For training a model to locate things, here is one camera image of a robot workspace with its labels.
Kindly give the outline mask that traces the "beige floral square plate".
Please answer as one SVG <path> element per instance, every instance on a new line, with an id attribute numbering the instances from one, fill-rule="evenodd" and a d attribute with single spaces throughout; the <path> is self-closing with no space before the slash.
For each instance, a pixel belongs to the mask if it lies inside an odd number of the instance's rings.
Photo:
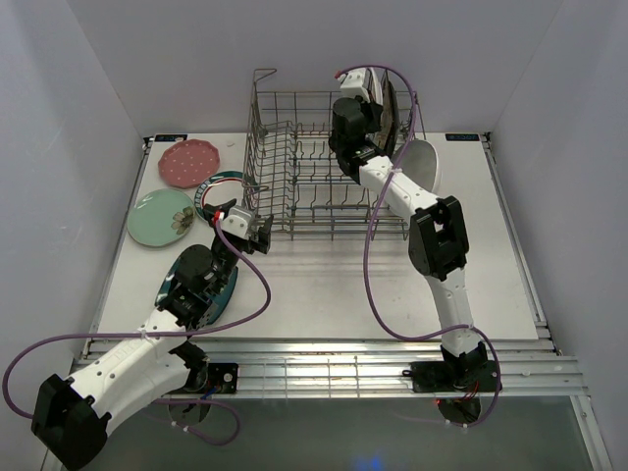
<path id="1" fill-rule="evenodd" d="M 386 128 L 385 128 L 385 125 L 386 125 L 386 123 L 387 123 L 387 122 L 386 122 L 386 119 L 387 119 L 387 118 L 386 118 L 386 116 L 385 116 L 385 103 L 386 103 L 386 98 L 385 98 L 385 93 L 384 93 L 385 72 L 383 72 L 383 75 L 382 75 L 382 77 L 380 78 L 380 81 L 381 81 L 381 84 L 382 84 L 382 88 L 383 88 L 383 96 L 384 96 L 384 102 L 383 102 L 383 104 L 382 104 L 382 106 L 383 106 L 383 113 L 382 113 L 382 115 L 381 115 L 381 125 L 382 125 L 382 128 L 381 128 L 381 130 L 380 130 L 380 131 L 378 131 L 378 132 L 375 134 L 375 141 L 376 141 L 376 143 L 377 143 L 377 145 L 378 145 L 379 147 L 381 147 L 382 149 L 384 149 L 384 147 L 385 147 L 385 142 L 386 142 L 386 136 L 387 136 L 387 130 L 386 130 Z"/>

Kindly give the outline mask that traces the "black floral square plate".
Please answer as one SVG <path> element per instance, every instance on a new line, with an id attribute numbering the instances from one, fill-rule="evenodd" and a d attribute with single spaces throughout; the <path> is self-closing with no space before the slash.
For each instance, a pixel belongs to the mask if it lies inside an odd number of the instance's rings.
<path id="1" fill-rule="evenodd" d="M 396 90 L 393 86 L 388 72 L 385 72 L 384 93 L 386 98 L 385 116 L 387 118 L 387 123 L 385 125 L 385 128 L 387 130 L 387 136 L 384 149 L 386 150 L 386 153 L 388 155 L 392 155 L 394 153 L 398 137 L 399 110 L 396 98 Z"/>

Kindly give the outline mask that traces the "mint green plate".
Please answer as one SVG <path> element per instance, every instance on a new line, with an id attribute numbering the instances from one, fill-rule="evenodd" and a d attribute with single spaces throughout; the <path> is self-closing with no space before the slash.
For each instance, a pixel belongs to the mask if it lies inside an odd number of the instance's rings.
<path id="1" fill-rule="evenodd" d="M 196 211 L 185 193 L 162 188 L 142 196 L 127 218 L 129 235 L 148 247 L 170 245 L 186 236 L 195 221 Z"/>

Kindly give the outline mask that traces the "white oval plate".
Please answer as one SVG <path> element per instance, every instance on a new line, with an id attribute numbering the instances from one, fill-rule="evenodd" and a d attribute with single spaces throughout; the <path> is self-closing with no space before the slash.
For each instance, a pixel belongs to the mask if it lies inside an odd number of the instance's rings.
<path id="1" fill-rule="evenodd" d="M 442 171 L 436 148 L 422 139 L 411 140 L 403 154 L 400 168 L 411 180 L 432 193 L 437 193 Z"/>

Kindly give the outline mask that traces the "teal square plate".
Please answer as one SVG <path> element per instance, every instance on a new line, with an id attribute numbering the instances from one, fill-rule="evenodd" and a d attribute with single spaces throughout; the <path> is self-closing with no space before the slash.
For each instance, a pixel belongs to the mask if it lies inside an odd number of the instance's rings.
<path id="1" fill-rule="evenodd" d="M 226 285 L 217 294 L 193 292 L 183 286 L 179 275 L 188 260 L 189 257 L 183 255 L 176 259 L 158 289 L 154 304 L 185 320 L 188 329 L 201 330 L 216 323 L 226 310 L 236 287 L 238 268 L 232 270 Z"/>

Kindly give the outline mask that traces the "striped rim plate front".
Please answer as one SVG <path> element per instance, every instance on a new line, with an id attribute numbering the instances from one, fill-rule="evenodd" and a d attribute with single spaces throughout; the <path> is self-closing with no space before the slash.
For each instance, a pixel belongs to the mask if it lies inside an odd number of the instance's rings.
<path id="1" fill-rule="evenodd" d="M 383 88 L 380 78 L 374 68 L 368 68 L 368 78 L 366 78 L 365 84 L 369 93 L 370 100 L 373 103 L 382 105 L 384 102 Z"/>

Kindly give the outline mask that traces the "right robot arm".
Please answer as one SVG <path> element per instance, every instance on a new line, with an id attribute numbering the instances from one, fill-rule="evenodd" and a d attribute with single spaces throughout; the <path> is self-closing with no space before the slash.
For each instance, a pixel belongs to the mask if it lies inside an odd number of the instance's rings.
<path id="1" fill-rule="evenodd" d="M 403 376 L 412 380 L 416 392 L 499 391 L 497 356 L 473 325 L 466 292 L 469 241 L 460 202 L 421 187 L 372 142 L 369 136 L 379 128 L 379 105 L 359 96 L 341 97 L 332 111 L 329 145 L 340 169 L 376 193 L 378 202 L 407 224 L 409 260 L 425 277 L 436 304 L 443 358 L 413 362 Z"/>

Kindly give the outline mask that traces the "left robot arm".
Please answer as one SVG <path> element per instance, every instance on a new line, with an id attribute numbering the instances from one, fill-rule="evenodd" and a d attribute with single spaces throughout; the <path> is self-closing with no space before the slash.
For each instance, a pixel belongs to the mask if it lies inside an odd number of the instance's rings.
<path id="1" fill-rule="evenodd" d="M 235 288 L 237 264 L 269 251 L 274 218 L 261 220 L 235 200 L 207 204 L 203 213 L 214 232 L 211 245 L 194 244 L 178 256 L 143 325 L 90 365 L 41 384 L 31 430 L 66 469 L 86 466 L 153 400 L 205 388 L 210 368 L 190 339 L 215 331 Z"/>

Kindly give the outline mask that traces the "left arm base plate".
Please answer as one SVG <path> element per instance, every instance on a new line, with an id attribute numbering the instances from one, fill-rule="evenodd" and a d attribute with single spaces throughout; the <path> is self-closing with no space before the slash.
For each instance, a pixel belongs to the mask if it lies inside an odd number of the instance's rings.
<path id="1" fill-rule="evenodd" d="M 211 362 L 207 367 L 206 393 L 235 394 L 237 391 L 239 365 L 237 363 Z"/>

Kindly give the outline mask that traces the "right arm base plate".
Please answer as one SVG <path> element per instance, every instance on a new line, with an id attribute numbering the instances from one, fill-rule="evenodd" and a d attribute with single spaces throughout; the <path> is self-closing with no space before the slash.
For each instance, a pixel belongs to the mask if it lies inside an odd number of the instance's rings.
<path id="1" fill-rule="evenodd" d="M 417 361 L 410 363 L 401 375 L 411 381 L 415 393 L 493 393 L 501 390 L 494 361 L 466 373 L 456 373 L 444 361 Z"/>

